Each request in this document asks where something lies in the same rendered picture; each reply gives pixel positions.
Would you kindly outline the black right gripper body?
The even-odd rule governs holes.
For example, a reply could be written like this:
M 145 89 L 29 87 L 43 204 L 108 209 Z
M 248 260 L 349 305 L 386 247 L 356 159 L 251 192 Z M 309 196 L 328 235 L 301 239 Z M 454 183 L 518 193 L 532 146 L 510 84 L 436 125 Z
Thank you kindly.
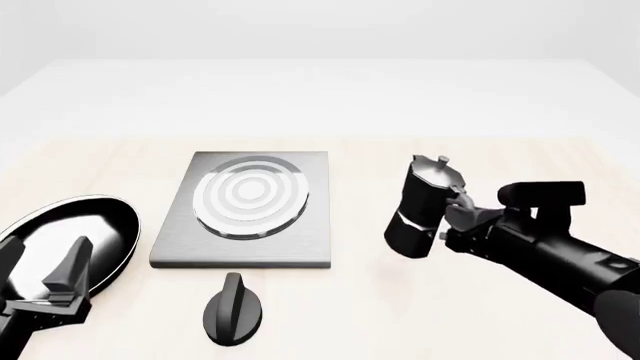
M 488 237 L 495 223 L 496 221 L 489 221 L 465 231 L 450 227 L 443 233 L 444 244 L 455 253 L 492 260 Z

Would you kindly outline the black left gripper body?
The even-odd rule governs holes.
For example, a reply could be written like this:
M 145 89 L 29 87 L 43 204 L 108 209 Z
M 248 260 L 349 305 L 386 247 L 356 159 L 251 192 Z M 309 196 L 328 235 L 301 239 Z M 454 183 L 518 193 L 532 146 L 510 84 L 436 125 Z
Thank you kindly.
M 0 334 L 37 332 L 59 326 L 84 323 L 92 308 L 89 295 L 70 298 L 51 296 L 49 299 L 18 300 L 0 296 Z

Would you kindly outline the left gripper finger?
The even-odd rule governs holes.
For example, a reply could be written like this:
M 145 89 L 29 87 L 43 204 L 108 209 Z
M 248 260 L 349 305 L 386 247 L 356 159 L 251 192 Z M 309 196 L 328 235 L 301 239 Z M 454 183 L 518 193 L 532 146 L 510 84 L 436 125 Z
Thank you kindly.
M 73 243 L 59 265 L 42 281 L 49 301 L 73 301 L 89 294 L 89 266 L 93 244 L 86 236 Z
M 4 239 L 0 242 L 0 298 L 23 300 L 9 280 L 11 272 L 24 254 L 25 245 L 21 239 Z

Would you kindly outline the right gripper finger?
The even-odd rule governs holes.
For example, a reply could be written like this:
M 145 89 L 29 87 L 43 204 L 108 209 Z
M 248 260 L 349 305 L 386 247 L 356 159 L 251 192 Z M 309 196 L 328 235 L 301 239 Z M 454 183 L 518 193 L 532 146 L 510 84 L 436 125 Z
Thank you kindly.
M 463 206 L 448 206 L 444 218 L 454 230 L 472 230 L 501 215 L 503 215 L 502 209 L 467 209 Z
M 449 198 L 451 206 L 459 206 L 464 209 L 475 209 L 475 203 L 465 189 L 452 189 L 452 197 Z

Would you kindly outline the black and silver moka pot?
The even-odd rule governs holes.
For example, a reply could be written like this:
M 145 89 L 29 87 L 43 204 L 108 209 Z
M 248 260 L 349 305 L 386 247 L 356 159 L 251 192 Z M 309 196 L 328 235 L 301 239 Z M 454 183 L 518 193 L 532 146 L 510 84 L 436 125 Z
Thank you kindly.
M 400 203 L 384 232 L 389 248 L 410 259 L 427 257 L 447 206 L 465 186 L 463 176 L 449 166 L 446 156 L 414 155 Z

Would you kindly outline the grey stove plate with rings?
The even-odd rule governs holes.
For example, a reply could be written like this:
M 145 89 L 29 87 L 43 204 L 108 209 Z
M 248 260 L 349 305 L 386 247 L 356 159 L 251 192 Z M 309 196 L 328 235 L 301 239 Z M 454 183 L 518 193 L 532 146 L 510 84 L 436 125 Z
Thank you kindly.
M 152 247 L 155 269 L 328 269 L 327 152 L 195 152 Z

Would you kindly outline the round black stove knob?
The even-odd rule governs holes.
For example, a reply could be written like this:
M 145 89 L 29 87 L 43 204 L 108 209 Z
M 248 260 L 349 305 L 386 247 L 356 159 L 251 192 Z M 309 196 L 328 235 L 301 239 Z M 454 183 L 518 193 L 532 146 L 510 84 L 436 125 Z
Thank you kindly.
M 259 297 L 248 289 L 238 272 L 229 272 L 222 289 L 203 311 L 203 329 L 208 338 L 223 347 L 235 347 L 252 338 L 263 318 Z

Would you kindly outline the black frying pan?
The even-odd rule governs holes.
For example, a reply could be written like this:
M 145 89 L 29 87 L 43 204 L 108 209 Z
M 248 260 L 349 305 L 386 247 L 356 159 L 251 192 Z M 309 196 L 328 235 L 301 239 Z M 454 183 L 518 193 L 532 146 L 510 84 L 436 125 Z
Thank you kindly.
M 138 212 L 118 197 L 84 195 L 44 206 L 0 231 L 0 242 L 15 236 L 25 246 L 2 296 L 18 301 L 47 299 L 49 290 L 41 281 L 82 236 L 93 245 L 89 294 L 97 296 L 124 271 L 140 233 Z

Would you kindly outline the flat black plate on stalk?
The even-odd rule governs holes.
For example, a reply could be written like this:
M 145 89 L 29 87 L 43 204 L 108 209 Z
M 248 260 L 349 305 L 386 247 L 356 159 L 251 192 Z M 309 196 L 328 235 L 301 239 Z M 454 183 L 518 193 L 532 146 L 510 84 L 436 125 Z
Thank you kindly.
M 567 232 L 571 207 L 586 204 L 586 191 L 581 181 L 516 182 L 500 188 L 497 198 L 507 208 L 537 209 L 536 221 L 546 228 Z

